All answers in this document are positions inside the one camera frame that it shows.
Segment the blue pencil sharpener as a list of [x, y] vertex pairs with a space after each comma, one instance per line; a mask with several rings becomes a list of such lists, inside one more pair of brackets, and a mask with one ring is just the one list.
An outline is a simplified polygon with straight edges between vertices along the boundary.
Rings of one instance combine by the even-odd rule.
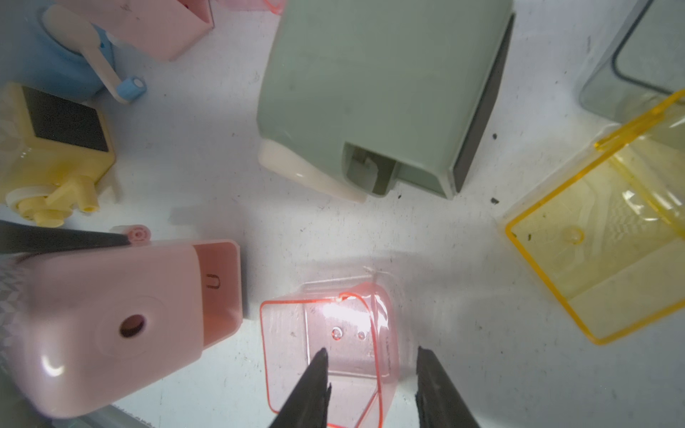
[[142, 78], [119, 77], [103, 30], [51, 1], [23, 8], [14, 60], [12, 80], [71, 101], [85, 102], [107, 90], [128, 105], [147, 89]]

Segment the yellow pencil sharpener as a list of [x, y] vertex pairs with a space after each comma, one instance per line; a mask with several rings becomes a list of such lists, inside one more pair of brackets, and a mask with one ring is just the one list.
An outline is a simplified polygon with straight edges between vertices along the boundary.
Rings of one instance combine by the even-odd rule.
[[96, 184], [116, 160], [96, 108], [10, 82], [1, 89], [1, 202], [41, 228], [98, 212]]

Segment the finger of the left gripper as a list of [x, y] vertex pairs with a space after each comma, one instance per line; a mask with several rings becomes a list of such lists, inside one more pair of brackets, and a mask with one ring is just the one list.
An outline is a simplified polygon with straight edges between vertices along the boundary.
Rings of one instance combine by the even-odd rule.
[[100, 248], [129, 246], [126, 235], [41, 228], [1, 221], [1, 253], [59, 253]]

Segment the pink transparent tray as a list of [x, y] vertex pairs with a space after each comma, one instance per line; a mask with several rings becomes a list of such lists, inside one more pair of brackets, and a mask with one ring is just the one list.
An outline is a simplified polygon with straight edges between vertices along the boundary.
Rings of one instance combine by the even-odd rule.
[[331, 427], [380, 427], [399, 383], [394, 305], [362, 277], [319, 281], [260, 305], [267, 400], [278, 413], [321, 349], [328, 352]]
[[287, 0], [216, 0], [216, 3], [236, 12], [272, 12], [280, 15]]

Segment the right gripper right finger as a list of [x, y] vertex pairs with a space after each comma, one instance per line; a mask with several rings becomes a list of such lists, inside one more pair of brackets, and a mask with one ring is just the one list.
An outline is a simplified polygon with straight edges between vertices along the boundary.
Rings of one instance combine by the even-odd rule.
[[417, 352], [417, 393], [419, 427], [479, 428], [436, 354], [419, 347]]

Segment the grey transparent tray right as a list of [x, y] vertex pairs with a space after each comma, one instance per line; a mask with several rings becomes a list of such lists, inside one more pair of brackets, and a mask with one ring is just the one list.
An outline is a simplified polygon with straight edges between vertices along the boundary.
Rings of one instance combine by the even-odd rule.
[[683, 1], [639, 1], [594, 61], [583, 109], [626, 123], [684, 89]]

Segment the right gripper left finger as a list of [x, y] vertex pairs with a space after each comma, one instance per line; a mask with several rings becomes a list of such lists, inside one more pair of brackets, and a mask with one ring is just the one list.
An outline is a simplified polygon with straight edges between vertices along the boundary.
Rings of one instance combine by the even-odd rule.
[[318, 351], [278, 412], [270, 428], [326, 428], [332, 385], [328, 351]]

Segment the yellow transparent tray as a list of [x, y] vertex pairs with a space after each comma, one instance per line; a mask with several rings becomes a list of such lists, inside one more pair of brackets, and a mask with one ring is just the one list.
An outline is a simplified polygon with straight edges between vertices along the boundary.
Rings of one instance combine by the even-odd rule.
[[604, 345], [684, 305], [684, 94], [567, 162], [503, 219], [513, 246]]

